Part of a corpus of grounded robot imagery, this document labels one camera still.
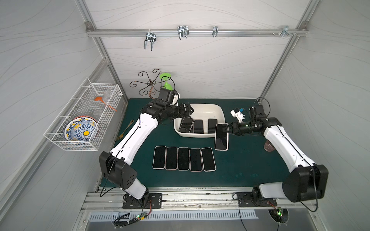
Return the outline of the dark pink case phone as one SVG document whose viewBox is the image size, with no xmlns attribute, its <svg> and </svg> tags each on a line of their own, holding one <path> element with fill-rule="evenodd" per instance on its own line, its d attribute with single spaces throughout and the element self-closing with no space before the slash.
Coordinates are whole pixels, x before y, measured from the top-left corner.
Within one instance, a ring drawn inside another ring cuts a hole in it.
<svg viewBox="0 0 370 231">
<path fill-rule="evenodd" d="M 229 142 L 228 124 L 219 123 L 215 129 L 214 148 L 217 151 L 227 151 Z"/>
</svg>

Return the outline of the pale green case phone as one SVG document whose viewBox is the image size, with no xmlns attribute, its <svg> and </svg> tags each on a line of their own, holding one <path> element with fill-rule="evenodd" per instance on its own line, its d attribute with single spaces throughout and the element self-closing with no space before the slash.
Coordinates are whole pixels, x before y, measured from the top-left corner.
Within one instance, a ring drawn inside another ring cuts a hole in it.
<svg viewBox="0 0 370 231">
<path fill-rule="evenodd" d="M 208 134 L 215 134 L 217 124 L 218 124 L 217 119 L 215 119 L 215 118 L 209 118 L 208 119 Z"/>
</svg>

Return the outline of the mint green case phone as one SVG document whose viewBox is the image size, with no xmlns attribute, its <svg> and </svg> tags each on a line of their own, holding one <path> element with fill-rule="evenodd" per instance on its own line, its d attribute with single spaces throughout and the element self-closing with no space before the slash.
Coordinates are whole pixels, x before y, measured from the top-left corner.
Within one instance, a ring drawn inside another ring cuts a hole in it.
<svg viewBox="0 0 370 231">
<path fill-rule="evenodd" d="M 177 169 L 179 171 L 188 171 L 190 170 L 190 149 L 188 147 L 179 147 L 178 148 L 178 161 Z"/>
</svg>

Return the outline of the rose case phone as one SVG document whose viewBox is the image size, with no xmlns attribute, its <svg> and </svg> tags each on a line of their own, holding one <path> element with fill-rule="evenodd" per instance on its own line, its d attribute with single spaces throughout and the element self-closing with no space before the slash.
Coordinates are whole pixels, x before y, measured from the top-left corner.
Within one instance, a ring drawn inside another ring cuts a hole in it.
<svg viewBox="0 0 370 231">
<path fill-rule="evenodd" d="M 167 147 L 166 149 L 166 170 L 177 170 L 178 161 L 178 148 L 177 147 Z"/>
</svg>

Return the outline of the cream case phone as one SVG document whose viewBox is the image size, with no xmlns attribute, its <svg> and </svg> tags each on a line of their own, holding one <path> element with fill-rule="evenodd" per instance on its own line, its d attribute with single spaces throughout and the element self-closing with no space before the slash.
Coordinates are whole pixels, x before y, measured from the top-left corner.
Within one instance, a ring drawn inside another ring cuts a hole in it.
<svg viewBox="0 0 370 231">
<path fill-rule="evenodd" d="M 215 164 L 214 153 L 213 153 L 212 148 L 202 148 L 201 158 L 202 158 L 203 170 L 205 172 L 216 171 L 216 164 Z"/>
</svg>

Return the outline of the light pink case phone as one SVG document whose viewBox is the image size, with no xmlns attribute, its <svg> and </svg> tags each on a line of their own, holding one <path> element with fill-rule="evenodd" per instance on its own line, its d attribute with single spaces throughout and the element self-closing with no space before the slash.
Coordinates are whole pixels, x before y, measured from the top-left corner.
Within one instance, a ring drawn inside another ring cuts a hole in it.
<svg viewBox="0 0 370 231">
<path fill-rule="evenodd" d="M 157 169 L 165 169 L 166 165 L 166 146 L 156 146 L 154 149 L 154 156 L 153 156 L 153 164 L 152 168 Z"/>
</svg>

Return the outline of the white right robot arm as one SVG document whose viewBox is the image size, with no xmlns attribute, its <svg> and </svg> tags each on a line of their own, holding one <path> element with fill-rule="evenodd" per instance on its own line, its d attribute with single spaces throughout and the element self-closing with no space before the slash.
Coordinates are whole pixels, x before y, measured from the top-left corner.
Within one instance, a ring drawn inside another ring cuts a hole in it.
<svg viewBox="0 0 370 231">
<path fill-rule="evenodd" d="M 227 130 L 237 136 L 262 133 L 284 160 L 289 175 L 282 182 L 260 184 L 257 187 L 257 193 L 261 198 L 288 199 L 297 203 L 324 197 L 329 176 L 328 169 L 324 165 L 316 164 L 304 154 L 277 118 L 233 122 Z"/>
</svg>

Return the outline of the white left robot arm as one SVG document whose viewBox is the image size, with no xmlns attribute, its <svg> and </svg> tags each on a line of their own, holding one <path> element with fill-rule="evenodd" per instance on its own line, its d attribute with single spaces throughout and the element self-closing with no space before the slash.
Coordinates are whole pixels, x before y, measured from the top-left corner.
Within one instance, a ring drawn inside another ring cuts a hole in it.
<svg viewBox="0 0 370 231">
<path fill-rule="evenodd" d="M 122 141 L 109 152 L 102 152 L 99 164 L 102 176 L 109 182 L 123 189 L 137 200 L 148 194 L 148 189 L 137 178 L 137 172 L 131 164 L 139 148 L 149 134 L 164 120 L 183 118 L 192 115 L 193 107 L 189 104 L 170 104 L 155 99 L 140 111 L 137 122 Z"/>
</svg>

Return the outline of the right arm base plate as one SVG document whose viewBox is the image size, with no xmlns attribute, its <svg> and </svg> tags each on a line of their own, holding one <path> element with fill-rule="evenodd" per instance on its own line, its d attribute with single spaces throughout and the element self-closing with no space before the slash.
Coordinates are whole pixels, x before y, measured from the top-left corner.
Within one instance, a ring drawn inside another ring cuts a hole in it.
<svg viewBox="0 0 370 231">
<path fill-rule="evenodd" d="M 277 207 L 277 202 L 272 198 L 260 198 L 254 196 L 252 192 L 237 192 L 232 195 L 232 199 L 238 202 L 241 208 L 254 207 Z"/>
</svg>

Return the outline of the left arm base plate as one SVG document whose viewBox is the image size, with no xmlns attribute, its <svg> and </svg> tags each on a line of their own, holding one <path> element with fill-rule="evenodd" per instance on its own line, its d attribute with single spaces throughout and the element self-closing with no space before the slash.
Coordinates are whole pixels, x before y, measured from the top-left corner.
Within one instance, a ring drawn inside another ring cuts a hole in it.
<svg viewBox="0 0 370 231">
<path fill-rule="evenodd" d="M 159 209 L 162 206 L 161 193 L 146 193 L 143 198 L 136 199 L 132 195 L 123 196 L 122 209 Z"/>
</svg>

